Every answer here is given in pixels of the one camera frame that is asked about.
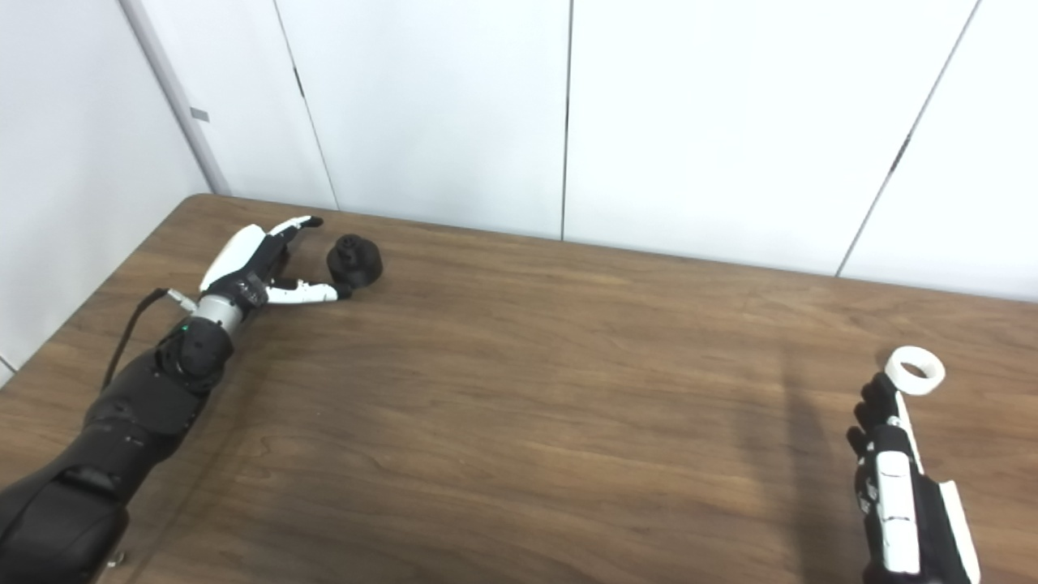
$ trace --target wood grain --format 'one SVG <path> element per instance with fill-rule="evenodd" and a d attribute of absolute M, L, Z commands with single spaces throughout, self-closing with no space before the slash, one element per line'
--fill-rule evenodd
<path fill-rule="evenodd" d="M 0 393 L 0 483 L 78 430 L 133 306 L 194 289 L 247 222 L 302 207 L 189 198 Z M 1038 306 L 378 217 L 353 301 L 271 307 L 103 582 L 857 582 L 843 442 L 903 344 L 949 379 L 912 399 L 962 492 L 985 582 L 1036 582 Z M 165 304 L 129 352 L 174 322 Z"/>

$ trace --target black robotic arm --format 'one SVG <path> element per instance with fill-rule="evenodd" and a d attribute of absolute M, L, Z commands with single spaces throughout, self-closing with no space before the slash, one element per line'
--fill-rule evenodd
<path fill-rule="evenodd" d="M 176 451 L 219 384 L 239 326 L 267 304 L 349 299 L 381 275 L 374 243 L 345 235 L 328 257 L 334 283 L 276 277 L 289 242 L 321 223 L 303 216 L 266 232 L 242 228 L 206 273 L 197 306 L 182 303 L 191 315 L 109 383 L 113 360 L 80 435 L 51 464 L 0 492 L 0 583 L 93 582 L 130 523 L 130 500 Z"/>

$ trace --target white plastic ring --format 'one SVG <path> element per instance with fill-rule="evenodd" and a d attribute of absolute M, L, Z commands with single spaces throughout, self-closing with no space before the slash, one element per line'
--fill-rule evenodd
<path fill-rule="evenodd" d="M 920 378 L 905 369 L 911 365 L 923 372 L 926 378 Z M 945 365 L 937 356 L 922 347 L 899 347 L 891 354 L 884 369 L 886 377 L 894 382 L 898 390 L 912 396 L 925 396 L 945 381 Z"/>

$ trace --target wire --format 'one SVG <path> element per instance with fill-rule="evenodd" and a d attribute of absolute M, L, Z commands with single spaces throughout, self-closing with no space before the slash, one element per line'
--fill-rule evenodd
<path fill-rule="evenodd" d="M 127 322 L 127 328 L 122 332 L 122 338 L 119 339 L 119 344 L 115 347 L 115 353 L 112 355 L 112 360 L 108 362 L 108 371 L 105 371 L 105 381 L 101 384 L 101 390 L 104 391 L 108 387 L 108 384 L 112 383 L 112 377 L 115 376 L 115 368 L 119 365 L 119 358 L 122 357 L 122 351 L 127 349 L 127 343 L 130 341 L 130 336 L 133 335 L 134 327 L 137 326 L 137 319 L 140 315 L 144 314 L 144 311 L 148 307 L 155 304 L 156 301 L 166 296 L 168 291 L 165 287 L 156 287 L 152 290 L 152 294 L 144 297 L 144 300 L 137 305 L 134 309 L 133 314 L 130 315 L 130 321 Z"/>

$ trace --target robotic arm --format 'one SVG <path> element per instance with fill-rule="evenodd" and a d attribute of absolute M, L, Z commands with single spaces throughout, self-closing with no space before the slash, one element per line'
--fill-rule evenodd
<path fill-rule="evenodd" d="M 904 364 L 926 378 L 913 376 Z M 858 456 L 854 482 L 871 556 L 866 584 L 980 583 L 958 489 L 925 474 L 902 397 L 928 394 L 944 379 L 936 356 L 901 347 L 862 389 L 854 410 L 861 426 L 850 428 L 847 439 Z"/>
<path fill-rule="evenodd" d="M 303 216 L 266 232 L 255 224 L 239 230 L 206 272 L 197 306 L 182 300 L 190 316 L 114 380 L 106 376 L 81 434 L 64 452 L 0 492 L 0 582 L 93 582 L 129 525 L 130 500 L 181 446 L 220 382 L 239 326 L 268 304 L 349 299 L 381 275 L 375 244 L 345 235 L 328 255 L 335 282 L 276 277 L 289 242 L 322 222 Z M 157 291 L 156 299 L 165 290 Z"/>

